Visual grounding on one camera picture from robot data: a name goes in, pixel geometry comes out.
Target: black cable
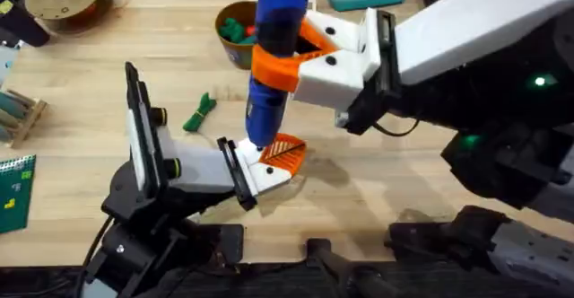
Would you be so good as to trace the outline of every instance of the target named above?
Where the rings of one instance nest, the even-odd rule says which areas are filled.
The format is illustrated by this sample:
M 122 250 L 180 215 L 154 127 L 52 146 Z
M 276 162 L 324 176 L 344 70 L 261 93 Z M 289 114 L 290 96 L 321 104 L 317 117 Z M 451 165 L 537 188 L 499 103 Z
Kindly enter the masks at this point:
M 112 217 L 108 216 L 106 222 L 100 227 L 100 230 L 96 234 L 96 237 L 93 239 L 90 248 L 88 249 L 88 253 L 86 254 L 86 258 L 83 260 L 82 268 L 80 269 L 80 273 L 75 280 L 75 288 L 74 288 L 74 298 L 82 298 L 82 289 L 83 289 L 83 281 L 86 277 L 86 268 L 91 261 L 91 257 L 93 256 L 93 252 L 98 247 L 98 243 L 100 243 L 101 238 L 104 236 L 104 232 L 108 229 L 109 224 L 112 221 Z
M 417 119 L 414 122 L 413 127 L 411 127 L 408 131 L 402 132 L 402 133 L 391 132 L 391 131 L 387 130 L 386 128 L 382 127 L 381 125 L 379 125 L 378 123 L 373 124 L 373 127 L 376 128 L 378 132 L 380 132 L 386 136 L 402 137 L 402 136 L 410 135 L 411 132 L 413 132 L 419 126 L 419 123 L 421 123 L 421 121 L 419 119 Z
M 49 287 L 47 289 L 44 290 L 40 290 L 37 292 L 27 292 L 27 293 L 1 293 L 0 297 L 6 297 L 6 298 L 20 298 L 20 297 L 32 297 L 32 296 L 41 296 L 41 295 L 45 295 L 45 294 L 51 294 L 53 292 L 55 292 L 58 289 L 61 289 L 67 285 L 70 285 L 72 282 L 69 280 L 65 280 L 63 283 L 58 284 L 58 285 L 54 285 L 52 287 Z

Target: spool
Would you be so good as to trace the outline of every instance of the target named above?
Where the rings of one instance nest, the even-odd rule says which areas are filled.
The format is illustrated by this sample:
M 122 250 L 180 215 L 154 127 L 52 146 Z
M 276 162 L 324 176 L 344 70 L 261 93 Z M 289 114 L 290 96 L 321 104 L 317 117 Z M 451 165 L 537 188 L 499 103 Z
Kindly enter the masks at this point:
M 57 33 L 76 33 L 100 23 L 113 0 L 24 0 L 26 9 Z

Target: green object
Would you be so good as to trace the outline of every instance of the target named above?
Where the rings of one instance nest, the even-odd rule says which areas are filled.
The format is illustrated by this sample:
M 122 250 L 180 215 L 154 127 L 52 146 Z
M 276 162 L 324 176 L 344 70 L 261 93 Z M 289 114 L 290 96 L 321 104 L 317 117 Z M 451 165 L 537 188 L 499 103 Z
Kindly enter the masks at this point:
M 36 155 L 0 162 L 0 232 L 26 228 Z
M 252 36 L 248 36 L 245 39 L 243 39 L 239 44 L 254 44 L 255 43 L 255 34 Z
M 480 139 L 481 137 L 478 135 L 463 136 L 461 144 L 465 149 L 472 150 Z
M 194 115 L 183 125 L 183 129 L 187 132 L 197 132 L 201 124 L 204 122 L 207 113 L 212 111 L 217 105 L 216 100 L 209 98 L 209 92 L 206 92 L 199 101 L 199 108 L 197 108 Z
M 245 28 L 233 18 L 225 19 L 225 23 L 219 28 L 219 34 L 233 43 L 240 43 L 245 39 Z

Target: wooden table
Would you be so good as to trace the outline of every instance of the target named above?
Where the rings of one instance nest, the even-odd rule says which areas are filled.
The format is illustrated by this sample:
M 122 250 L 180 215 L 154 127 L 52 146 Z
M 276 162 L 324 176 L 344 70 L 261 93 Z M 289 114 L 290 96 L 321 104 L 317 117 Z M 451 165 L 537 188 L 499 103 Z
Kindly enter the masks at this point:
M 82 262 L 105 219 L 100 204 L 110 178 L 128 158 L 125 61 L 139 68 L 152 103 L 168 109 L 177 139 L 215 147 L 217 137 L 245 137 L 248 72 L 233 67 L 213 28 L 218 11 L 236 1 L 128 0 L 94 31 L 20 52 L 7 86 L 49 107 L 22 149 L 0 150 L 0 159 L 38 155 L 28 228 L 0 235 L 0 265 Z M 407 0 L 387 9 L 402 21 L 421 8 L 422 0 Z M 318 10 L 335 13 L 326 0 L 318 0 Z M 339 16 L 358 21 L 362 14 Z M 217 109 L 201 134 L 186 134 L 181 126 L 203 92 L 217 98 Z M 353 136 L 333 120 L 332 110 L 290 102 L 282 131 L 309 144 L 300 174 L 248 213 L 231 199 L 204 215 L 205 223 L 246 226 L 246 261 L 300 259 L 309 237 L 331 239 L 350 259 L 391 259 L 383 247 L 390 223 L 447 221 L 468 204 L 574 241 L 572 225 L 466 191 L 439 157 L 452 131 L 421 124 L 404 138 L 372 130 Z M 384 118 L 383 124 L 404 130 L 412 122 Z

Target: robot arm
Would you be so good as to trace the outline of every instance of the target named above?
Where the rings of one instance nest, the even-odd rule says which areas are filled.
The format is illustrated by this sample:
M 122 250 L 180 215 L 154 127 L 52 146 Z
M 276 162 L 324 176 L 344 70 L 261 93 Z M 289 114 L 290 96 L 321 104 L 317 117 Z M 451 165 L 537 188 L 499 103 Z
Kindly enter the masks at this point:
M 257 83 L 334 109 L 356 135 L 386 113 L 455 129 L 441 155 L 468 190 L 574 223 L 574 0 L 440 0 L 396 26 L 372 9 L 360 24 L 307 11 L 300 27 L 296 57 L 255 47 Z M 249 114 L 254 143 L 280 126 Z M 419 226 L 392 225 L 391 247 L 573 290 L 572 245 L 504 215 Z

